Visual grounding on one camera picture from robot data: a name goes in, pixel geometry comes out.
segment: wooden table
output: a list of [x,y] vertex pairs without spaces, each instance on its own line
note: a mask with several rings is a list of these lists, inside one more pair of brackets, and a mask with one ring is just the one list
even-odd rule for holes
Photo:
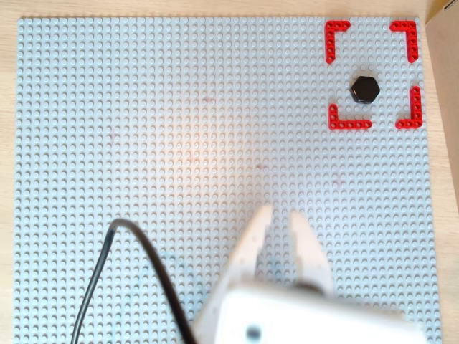
[[[38,16],[418,16],[446,0],[0,0],[0,342],[12,343],[16,21]],[[422,28],[440,307],[445,343],[459,343],[459,216],[430,54]]]

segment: red corner marker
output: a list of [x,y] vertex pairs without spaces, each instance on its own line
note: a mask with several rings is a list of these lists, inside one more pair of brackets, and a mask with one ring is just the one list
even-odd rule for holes
[[413,63],[419,57],[417,51],[417,30],[416,22],[413,20],[395,20],[390,26],[393,32],[405,32],[407,35],[407,57],[410,63]]
[[372,127],[370,120],[340,120],[338,107],[330,104],[328,107],[328,127],[330,130],[369,129]]
[[335,32],[347,31],[349,27],[349,20],[328,20],[325,23],[325,60],[328,64],[336,59]]
[[409,120],[398,120],[395,123],[397,129],[416,129],[422,125],[421,89],[418,86],[410,90],[410,112]]

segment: black cable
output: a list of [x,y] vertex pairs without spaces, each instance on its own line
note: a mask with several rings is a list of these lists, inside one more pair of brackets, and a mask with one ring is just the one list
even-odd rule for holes
[[174,286],[172,285],[171,280],[169,279],[169,276],[167,275],[167,272],[164,269],[164,266],[162,265],[158,254],[156,253],[155,249],[151,245],[146,235],[142,232],[142,230],[133,222],[125,219],[113,220],[113,222],[110,224],[110,227],[108,228],[105,241],[103,242],[102,251],[100,252],[98,262],[95,265],[93,275],[91,276],[91,280],[89,281],[89,285],[87,286],[85,297],[83,298],[80,311],[78,312],[78,316],[75,321],[75,326],[73,328],[72,334],[72,341],[70,343],[77,344],[78,342],[81,326],[85,318],[87,308],[89,307],[89,302],[91,301],[91,297],[93,296],[95,286],[98,283],[98,279],[100,273],[102,272],[103,265],[107,260],[108,252],[110,251],[110,247],[112,246],[113,237],[115,236],[116,229],[120,226],[130,229],[131,232],[133,232],[137,240],[142,244],[143,249],[145,249],[148,258],[150,258],[150,261],[154,269],[156,270],[156,274],[158,275],[159,282],[161,283],[161,286],[164,289],[164,293],[166,294],[167,300],[169,301],[172,313],[174,314],[177,326],[179,327],[181,336],[184,339],[185,344],[196,344],[193,332],[189,327],[184,311],[182,310],[179,299],[177,298],[177,295],[174,291]]

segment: lego baseplate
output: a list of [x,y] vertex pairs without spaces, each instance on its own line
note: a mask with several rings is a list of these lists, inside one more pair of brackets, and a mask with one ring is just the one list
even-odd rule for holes
[[[441,343],[420,22],[20,19],[14,343],[68,343],[108,224],[137,221],[190,320],[256,208],[260,279],[295,279],[291,209],[340,297]],[[349,89],[373,77],[358,104]],[[141,247],[117,234],[82,343],[180,341]]]

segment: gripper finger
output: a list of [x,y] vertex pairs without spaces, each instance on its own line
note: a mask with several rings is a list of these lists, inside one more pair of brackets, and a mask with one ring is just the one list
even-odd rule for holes
[[257,210],[229,256],[228,270],[237,269],[243,270],[244,273],[255,273],[257,257],[265,241],[265,232],[271,223],[272,215],[271,206],[262,206]]
[[198,343],[214,343],[219,309],[228,289],[237,283],[253,280],[257,256],[265,241],[265,231],[271,223],[272,213],[271,206],[262,206],[242,233],[241,239],[229,256],[226,270],[220,275],[217,285],[212,289],[193,323],[193,331]]
[[322,252],[321,244],[309,222],[299,211],[290,213],[290,231],[293,236],[298,281],[319,287],[325,295],[332,295],[333,277],[326,255]]

